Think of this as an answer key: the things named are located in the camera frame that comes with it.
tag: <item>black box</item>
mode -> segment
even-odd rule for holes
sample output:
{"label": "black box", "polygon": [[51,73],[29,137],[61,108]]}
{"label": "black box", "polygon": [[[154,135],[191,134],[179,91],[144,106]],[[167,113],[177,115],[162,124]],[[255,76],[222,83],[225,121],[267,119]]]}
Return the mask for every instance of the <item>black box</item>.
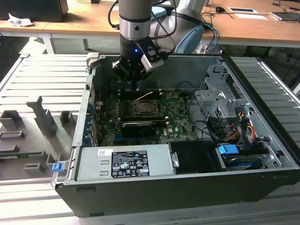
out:
{"label": "black box", "polygon": [[7,20],[10,13],[31,21],[61,22],[67,12],[67,0],[0,0],[1,20]]}

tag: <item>blue plastic latch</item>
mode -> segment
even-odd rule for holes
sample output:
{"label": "blue plastic latch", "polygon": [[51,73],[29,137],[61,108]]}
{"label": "blue plastic latch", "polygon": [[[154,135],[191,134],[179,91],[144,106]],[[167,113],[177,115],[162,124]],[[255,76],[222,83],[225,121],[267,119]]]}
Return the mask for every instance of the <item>blue plastic latch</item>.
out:
{"label": "blue plastic latch", "polygon": [[65,163],[54,163],[52,166],[52,172],[64,172]]}
{"label": "blue plastic latch", "polygon": [[222,144],[218,147],[221,155],[223,154],[238,154],[239,150],[235,146],[235,144]]}

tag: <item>power supply label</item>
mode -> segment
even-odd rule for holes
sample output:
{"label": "power supply label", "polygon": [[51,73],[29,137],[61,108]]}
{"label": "power supply label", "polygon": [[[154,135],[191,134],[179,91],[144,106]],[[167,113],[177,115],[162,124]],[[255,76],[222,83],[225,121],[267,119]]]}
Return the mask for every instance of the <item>power supply label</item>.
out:
{"label": "power supply label", "polygon": [[112,153],[112,177],[149,176],[147,151],[124,151]]}

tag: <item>blue cable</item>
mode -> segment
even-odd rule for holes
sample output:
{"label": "blue cable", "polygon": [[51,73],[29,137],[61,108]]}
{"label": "blue cable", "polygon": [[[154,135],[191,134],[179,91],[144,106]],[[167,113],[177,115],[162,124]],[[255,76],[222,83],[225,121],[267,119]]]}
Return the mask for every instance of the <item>blue cable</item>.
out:
{"label": "blue cable", "polygon": [[214,52],[214,50],[215,50],[215,48],[216,48],[216,46],[217,46],[217,33],[216,33],[215,29],[213,29],[213,28],[212,28],[211,26],[209,26],[208,24],[204,23],[204,25],[208,26],[208,27],[214,32],[214,34],[215,34],[216,41],[215,41],[214,48],[213,48],[213,50],[211,51],[211,54],[213,54],[213,52]]}

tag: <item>motherboard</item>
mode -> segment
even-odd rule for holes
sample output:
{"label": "motherboard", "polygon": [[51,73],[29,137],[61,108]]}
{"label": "motherboard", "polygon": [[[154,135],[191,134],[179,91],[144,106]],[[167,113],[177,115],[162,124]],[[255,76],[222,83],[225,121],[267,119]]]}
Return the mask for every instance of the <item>motherboard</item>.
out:
{"label": "motherboard", "polygon": [[197,139],[187,116],[187,98],[179,91],[115,93],[102,102],[98,112],[100,146]]}

